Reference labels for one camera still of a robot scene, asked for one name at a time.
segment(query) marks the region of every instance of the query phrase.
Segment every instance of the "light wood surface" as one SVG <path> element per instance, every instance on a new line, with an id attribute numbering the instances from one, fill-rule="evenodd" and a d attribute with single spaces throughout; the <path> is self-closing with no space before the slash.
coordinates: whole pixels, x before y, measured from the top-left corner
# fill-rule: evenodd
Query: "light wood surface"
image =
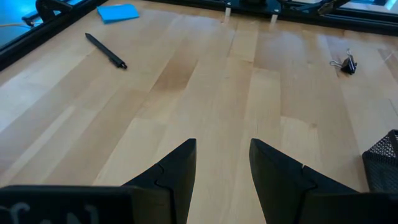
<path id="1" fill-rule="evenodd" d="M 131 2 L 140 18 L 91 12 L 0 74 L 2 186 L 121 185 L 197 138 L 188 222 L 264 223 L 249 167 L 259 138 L 368 190 L 361 153 L 398 128 L 395 37 Z M 329 65 L 347 48 L 352 76 Z"/>

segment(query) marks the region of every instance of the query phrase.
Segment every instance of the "pen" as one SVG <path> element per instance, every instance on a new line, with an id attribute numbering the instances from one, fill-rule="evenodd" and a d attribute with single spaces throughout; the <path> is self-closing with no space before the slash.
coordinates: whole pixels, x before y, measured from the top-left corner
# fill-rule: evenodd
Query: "pen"
<path id="1" fill-rule="evenodd" d="M 93 43 L 97 48 L 100 49 L 106 56 L 108 56 L 109 60 L 118 68 L 123 68 L 127 69 L 127 65 L 118 57 L 116 56 L 112 51 L 107 49 L 103 44 L 101 44 L 100 41 L 98 41 L 95 37 L 93 37 L 91 34 L 86 33 L 87 39 Z"/>

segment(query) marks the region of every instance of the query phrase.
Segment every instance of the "wooden tabletop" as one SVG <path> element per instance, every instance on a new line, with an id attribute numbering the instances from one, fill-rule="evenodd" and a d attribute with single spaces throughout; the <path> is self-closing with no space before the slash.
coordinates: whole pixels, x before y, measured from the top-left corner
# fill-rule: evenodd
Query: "wooden tabletop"
<path id="1" fill-rule="evenodd" d="M 140 18 L 93 11 L 0 74 L 1 185 L 121 185 L 197 138 L 188 222 L 264 223 L 259 138 L 367 191 L 361 153 L 398 128 L 396 37 L 131 2 Z M 329 65 L 347 48 L 352 76 Z"/>

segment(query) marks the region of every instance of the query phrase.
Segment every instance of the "binder clip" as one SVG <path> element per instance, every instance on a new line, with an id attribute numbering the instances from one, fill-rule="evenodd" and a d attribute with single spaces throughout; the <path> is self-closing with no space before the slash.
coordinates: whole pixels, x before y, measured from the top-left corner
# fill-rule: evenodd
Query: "binder clip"
<path id="1" fill-rule="evenodd" d="M 340 70 L 344 73 L 348 73 L 350 75 L 355 73 L 357 63 L 354 61 L 353 55 L 351 55 L 351 51 L 347 49 L 348 58 L 344 60 L 343 63 L 338 63 L 336 61 L 331 61 L 329 64 L 332 66 L 339 67 Z"/>

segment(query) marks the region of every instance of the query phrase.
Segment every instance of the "sticky note pad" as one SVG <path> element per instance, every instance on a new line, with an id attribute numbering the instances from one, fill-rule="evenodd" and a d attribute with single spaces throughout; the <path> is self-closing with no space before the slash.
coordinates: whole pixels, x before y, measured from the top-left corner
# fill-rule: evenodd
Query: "sticky note pad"
<path id="1" fill-rule="evenodd" d="M 132 4 L 98 6 L 97 11 L 105 24 L 139 17 L 137 9 Z"/>

